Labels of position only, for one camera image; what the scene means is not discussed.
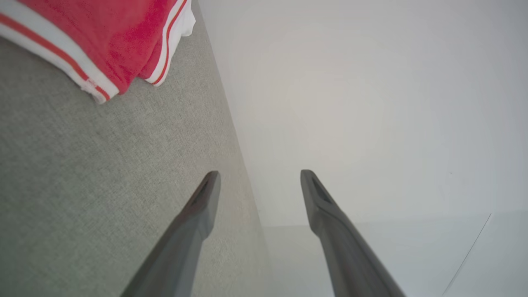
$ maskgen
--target white surface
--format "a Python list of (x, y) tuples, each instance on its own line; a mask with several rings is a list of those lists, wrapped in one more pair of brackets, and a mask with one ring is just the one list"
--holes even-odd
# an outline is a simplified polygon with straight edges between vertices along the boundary
[(493, 214), (446, 297), (528, 296), (528, 212)]
[[(357, 228), (407, 297), (442, 296), (487, 215), (387, 221)], [(277, 296), (334, 296), (323, 249), (308, 226), (265, 227)]]
[(527, 209), (527, 1), (200, 3), (263, 225)]

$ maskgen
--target folded cloth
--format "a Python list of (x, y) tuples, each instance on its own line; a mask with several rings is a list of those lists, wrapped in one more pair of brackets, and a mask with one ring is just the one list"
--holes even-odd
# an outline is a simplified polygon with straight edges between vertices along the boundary
[(0, 36), (62, 69), (97, 103), (165, 80), (191, 0), (1, 0)]

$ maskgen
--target white trim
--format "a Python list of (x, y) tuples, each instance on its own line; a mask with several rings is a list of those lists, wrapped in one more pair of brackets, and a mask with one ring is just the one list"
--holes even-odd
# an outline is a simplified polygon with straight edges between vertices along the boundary
[(41, 56), (60, 68), (75, 83), (77, 83), (82, 90), (92, 94), (97, 103), (102, 104), (106, 102), (106, 98), (96, 90), (96, 86), (103, 89), (110, 98), (119, 93), (119, 90), (114, 83), (112, 83), (105, 74), (97, 68), (84, 51), (69, 36), (50, 21), (43, 18), (40, 14), (13, 0), (1, 0), (0, 12), (26, 26), (28, 29), (48, 40), (50, 43), (53, 43), (56, 47), (68, 54), (73, 60), (75, 60), (75, 62), (77, 62), (89, 79), (83, 80), (71, 65), (61, 57), (25, 35), (18, 33), (18, 31), (3, 24), (0, 24), (1, 36)]
[[(180, 9), (180, 5), (182, 5), (183, 0), (177, 0), (174, 6), (171, 8), (171, 11), (169, 12), (167, 22), (165, 23), (165, 26), (163, 26), (163, 32), (162, 32), (162, 50), (159, 54), (159, 60), (154, 68), (154, 71), (152, 71), (152, 74), (149, 78), (146, 79), (146, 81), (150, 83), (154, 83), (159, 76), (161, 75), (163, 71), (163, 67), (165, 66), (165, 59), (167, 56), (167, 31), (168, 26), (172, 19), (176, 16), (176, 13)], [(171, 59), (174, 55), (174, 52), (176, 51), (176, 47), (178, 46), (178, 43), (180, 42), (180, 38), (182, 36), (189, 36), (192, 33), (192, 28), (194, 26), (194, 23), (196, 20), (194, 19), (194, 15), (191, 11), (191, 0), (187, 0), (185, 3), (185, 6), (182, 8), (182, 11), (180, 12), (180, 15), (178, 16), (178, 19), (174, 21), (174, 24), (172, 25), (171, 31), (169, 33), (169, 55), (168, 55), (168, 63), (167, 68), (165, 69), (165, 73), (163, 74), (162, 79), (155, 84), (154, 86), (159, 86), (165, 81), (165, 77), (167, 76), (169, 67), (171, 66)]]

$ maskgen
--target gray carpet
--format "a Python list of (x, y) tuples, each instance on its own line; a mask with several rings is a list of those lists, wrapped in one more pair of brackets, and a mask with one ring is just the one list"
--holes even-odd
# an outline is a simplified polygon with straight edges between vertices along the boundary
[(271, 269), (202, 16), (165, 83), (96, 105), (0, 38), (0, 295), (118, 296), (210, 170), (194, 296), (267, 295)]

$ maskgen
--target red stripe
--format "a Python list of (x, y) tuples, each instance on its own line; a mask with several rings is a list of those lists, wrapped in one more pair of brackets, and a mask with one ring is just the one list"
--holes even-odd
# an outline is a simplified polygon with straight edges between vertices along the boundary
[[(34, 42), (38, 43), (40, 46), (48, 49), (52, 53), (54, 53), (57, 56), (59, 56), (62, 60), (67, 62), (71, 66), (71, 68), (73, 68), (75, 70), (75, 72), (77, 72), (77, 74), (83, 80), (88, 80), (89, 79), (89, 77), (86, 75), (86, 73), (81, 69), (79, 64), (77, 64), (77, 62), (72, 57), (70, 57), (63, 50), (61, 50), (57, 46), (55, 46), (55, 44), (49, 42), (48, 40), (46, 40), (42, 36), (40, 36), (40, 35), (36, 34), (35, 32), (31, 31), (31, 29), (29, 29), (28, 27), (20, 24), (19, 22), (11, 19), (10, 17), (8, 17), (8, 16), (6, 16), (6, 15), (4, 15), (2, 13), (0, 13), (0, 23), (10, 27), (11, 29), (15, 30), (16, 32), (26, 36), (27, 38), (29, 38), (29, 39), (33, 40)], [(110, 100), (110, 96), (108, 96), (108, 94), (105, 92), (105, 90), (103, 90), (99, 86), (96, 86), (96, 90), (98, 90), (106, 98), (106, 101)]]
[(171, 20), (171, 23), (168, 25), (168, 29), (167, 29), (167, 55), (165, 57), (165, 65), (163, 66), (163, 70), (162, 70), (162, 74), (158, 77), (158, 79), (156, 79), (156, 81), (154, 81), (152, 84), (155, 85), (157, 84), (162, 78), (163, 78), (163, 75), (165, 74), (165, 71), (167, 70), (167, 65), (168, 65), (168, 37), (171, 33), (171, 29), (172, 29), (172, 25), (174, 25), (174, 22), (176, 21), (176, 19), (178, 18), (178, 16), (180, 15), (180, 12), (182, 11), (183, 9), (183, 6), (185, 6), (185, 3), (187, 3), (187, 0), (183, 0), (183, 3), (182, 5), (180, 6), (180, 9), (178, 9), (178, 12), (176, 13), (176, 15), (174, 16), (174, 18)]

